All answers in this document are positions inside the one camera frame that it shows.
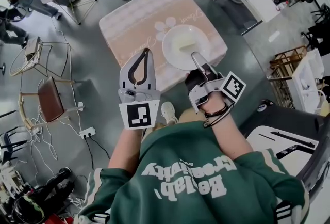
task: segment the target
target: white plate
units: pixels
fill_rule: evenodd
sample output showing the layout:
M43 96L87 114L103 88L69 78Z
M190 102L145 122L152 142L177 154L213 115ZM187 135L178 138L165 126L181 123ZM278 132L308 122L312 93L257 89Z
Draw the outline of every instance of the white plate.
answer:
M180 35L190 34L195 41L191 47L177 50L174 40ZM164 36L162 49L165 59L175 68L192 71L197 69L191 58L193 52L199 52L208 62L210 62L211 43L207 36L199 28L191 25L177 25L171 28Z

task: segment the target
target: hand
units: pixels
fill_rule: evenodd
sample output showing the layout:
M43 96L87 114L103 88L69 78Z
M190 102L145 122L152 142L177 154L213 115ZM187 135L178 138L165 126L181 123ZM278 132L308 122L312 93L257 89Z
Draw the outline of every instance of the hand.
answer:
M208 101L201 105L201 109L206 113L212 113L222 110L224 106L225 103L223 101L221 92L212 92L208 95Z

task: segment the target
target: sweatshirt sleeve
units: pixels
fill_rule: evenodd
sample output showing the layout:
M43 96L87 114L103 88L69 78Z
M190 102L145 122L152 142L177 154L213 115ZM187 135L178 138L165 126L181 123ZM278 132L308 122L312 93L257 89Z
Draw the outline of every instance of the sweatshirt sleeve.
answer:
M74 224L94 223L95 214L104 214L113 203L120 187L126 184L131 174L123 169L96 169L89 175L84 207L74 219Z
M271 149L247 153L235 159L235 163L262 176L273 189L279 201L289 201L292 207L301 208L300 220L306 219L309 194L302 181L291 176Z

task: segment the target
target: white flower pattern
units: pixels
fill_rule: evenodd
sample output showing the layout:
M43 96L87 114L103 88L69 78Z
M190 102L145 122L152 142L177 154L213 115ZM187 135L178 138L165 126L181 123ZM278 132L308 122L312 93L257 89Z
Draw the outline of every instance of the white flower pattern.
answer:
M155 29L159 32L156 34L156 39L158 41L163 41L165 34L176 25L176 19L174 17L168 17L165 23L162 21L157 21L155 23Z

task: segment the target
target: green sweatshirt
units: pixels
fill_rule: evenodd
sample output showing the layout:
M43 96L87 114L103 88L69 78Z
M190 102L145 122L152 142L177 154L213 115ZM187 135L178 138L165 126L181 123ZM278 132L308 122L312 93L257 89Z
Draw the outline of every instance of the green sweatshirt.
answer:
M95 214L105 212L110 214L106 223L276 223L282 201L291 203L290 223L305 220L308 193L271 150L232 161L221 152L212 129L202 124L151 133L134 175L122 169L91 173L75 224L94 223ZM277 210L279 217L285 211Z

